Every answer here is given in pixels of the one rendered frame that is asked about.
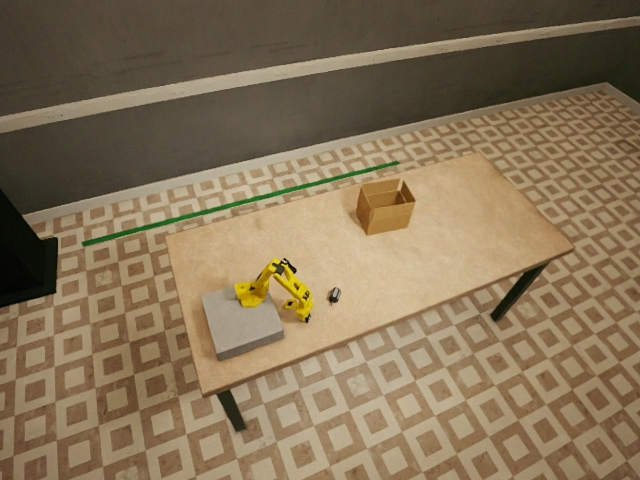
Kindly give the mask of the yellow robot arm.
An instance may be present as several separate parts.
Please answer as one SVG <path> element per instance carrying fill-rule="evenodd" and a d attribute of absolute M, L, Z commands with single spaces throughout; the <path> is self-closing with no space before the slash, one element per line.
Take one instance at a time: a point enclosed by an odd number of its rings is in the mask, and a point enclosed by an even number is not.
<path fill-rule="evenodd" d="M 309 307 L 310 301 L 312 299 L 312 293 L 310 292 L 310 290 L 307 288 L 307 286 L 303 282 L 300 282 L 296 278 L 296 276 L 288 268 L 287 265 L 279 264 L 279 263 L 280 263 L 280 260 L 278 260 L 277 258 L 273 258 L 271 262 L 259 274 L 256 281 L 252 281 L 252 282 L 247 281 L 245 283 L 242 282 L 242 283 L 235 284 L 238 295 L 239 295 L 239 299 L 241 299 L 243 308 L 245 307 L 256 308 L 265 299 L 269 291 L 269 277 L 272 274 L 274 274 L 273 278 L 281 286 L 283 286 L 295 299 L 299 299 L 299 307 L 302 307 L 302 308 Z M 263 271 L 264 271 L 264 274 L 262 274 Z M 281 277 L 283 271 L 286 275 L 287 280 L 284 280 Z M 246 283 L 249 283 L 249 284 L 246 284 Z M 251 294 L 255 294 L 255 295 L 251 295 Z"/>

